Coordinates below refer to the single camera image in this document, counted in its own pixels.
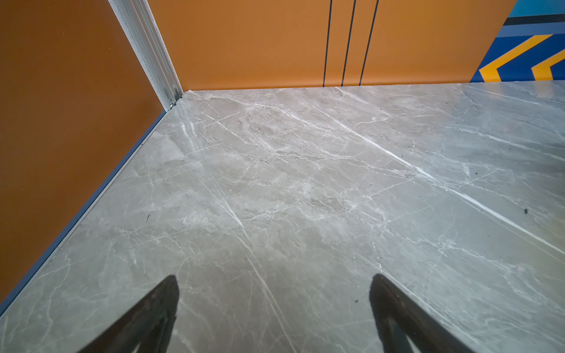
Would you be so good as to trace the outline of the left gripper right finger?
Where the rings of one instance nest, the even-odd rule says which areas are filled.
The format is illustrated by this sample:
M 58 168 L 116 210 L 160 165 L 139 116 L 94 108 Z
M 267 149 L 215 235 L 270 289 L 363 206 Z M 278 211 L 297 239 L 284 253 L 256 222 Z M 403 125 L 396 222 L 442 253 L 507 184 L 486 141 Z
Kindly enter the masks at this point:
M 471 352 L 383 274 L 372 278 L 369 301 L 384 352 Z

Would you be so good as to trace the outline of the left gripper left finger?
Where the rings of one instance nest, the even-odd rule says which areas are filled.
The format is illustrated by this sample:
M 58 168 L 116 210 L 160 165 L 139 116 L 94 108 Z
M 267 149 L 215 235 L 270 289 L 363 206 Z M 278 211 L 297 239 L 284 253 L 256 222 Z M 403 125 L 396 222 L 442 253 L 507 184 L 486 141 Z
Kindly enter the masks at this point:
M 180 290 L 169 275 L 81 352 L 166 352 Z

